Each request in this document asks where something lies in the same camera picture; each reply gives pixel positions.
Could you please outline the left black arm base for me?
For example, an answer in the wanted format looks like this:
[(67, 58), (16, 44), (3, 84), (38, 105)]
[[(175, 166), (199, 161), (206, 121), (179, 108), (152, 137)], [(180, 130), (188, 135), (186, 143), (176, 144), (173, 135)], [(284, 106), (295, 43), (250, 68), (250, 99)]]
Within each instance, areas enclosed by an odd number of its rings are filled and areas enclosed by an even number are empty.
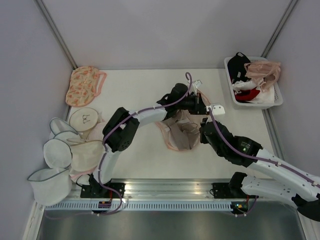
[(80, 191), (80, 198), (82, 199), (119, 199), (124, 196), (125, 183), (111, 182), (106, 185), (108, 189), (102, 187), (100, 184), (95, 186), (83, 185)]

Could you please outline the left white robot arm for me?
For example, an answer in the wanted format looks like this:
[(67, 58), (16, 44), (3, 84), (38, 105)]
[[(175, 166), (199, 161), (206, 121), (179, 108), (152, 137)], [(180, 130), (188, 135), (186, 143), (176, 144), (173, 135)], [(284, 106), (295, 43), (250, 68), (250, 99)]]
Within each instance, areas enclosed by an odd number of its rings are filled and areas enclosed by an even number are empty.
[(188, 111), (191, 115), (206, 115), (206, 105), (200, 93), (189, 93), (190, 88), (177, 83), (170, 93), (164, 95), (152, 107), (138, 111), (118, 108), (102, 130), (102, 158), (89, 176), (91, 198), (107, 198), (112, 191), (109, 187), (112, 173), (120, 153), (132, 143), (139, 128), (172, 118), (178, 111)]

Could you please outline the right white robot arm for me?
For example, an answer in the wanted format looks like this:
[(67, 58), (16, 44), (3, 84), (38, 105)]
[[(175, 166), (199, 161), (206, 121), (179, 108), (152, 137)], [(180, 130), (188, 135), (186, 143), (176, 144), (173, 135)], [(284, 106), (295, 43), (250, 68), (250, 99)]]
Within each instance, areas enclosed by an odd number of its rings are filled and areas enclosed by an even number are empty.
[(228, 192), (259, 196), (293, 206), (304, 217), (320, 220), (320, 178), (276, 157), (258, 142), (244, 136), (234, 136), (220, 122), (203, 118), (200, 124), (200, 142), (209, 144), (219, 157), (249, 168), (274, 179), (268, 183), (246, 173), (233, 174)]

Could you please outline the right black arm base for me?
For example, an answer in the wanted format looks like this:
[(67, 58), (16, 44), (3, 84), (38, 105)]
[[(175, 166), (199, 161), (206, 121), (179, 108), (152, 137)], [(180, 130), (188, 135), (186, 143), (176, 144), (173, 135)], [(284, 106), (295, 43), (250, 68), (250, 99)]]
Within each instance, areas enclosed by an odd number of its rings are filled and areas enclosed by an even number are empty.
[(210, 194), (215, 199), (235, 199), (236, 196), (231, 192), (227, 182), (214, 182), (210, 189)]

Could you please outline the beige bra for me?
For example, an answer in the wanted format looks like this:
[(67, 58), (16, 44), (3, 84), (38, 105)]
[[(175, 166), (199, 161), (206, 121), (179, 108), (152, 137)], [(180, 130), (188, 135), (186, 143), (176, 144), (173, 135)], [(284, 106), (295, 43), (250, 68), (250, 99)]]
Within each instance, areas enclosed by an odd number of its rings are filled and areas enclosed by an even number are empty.
[(168, 130), (168, 142), (177, 151), (188, 151), (200, 142), (202, 115), (192, 115), (187, 110), (179, 110), (163, 123)]

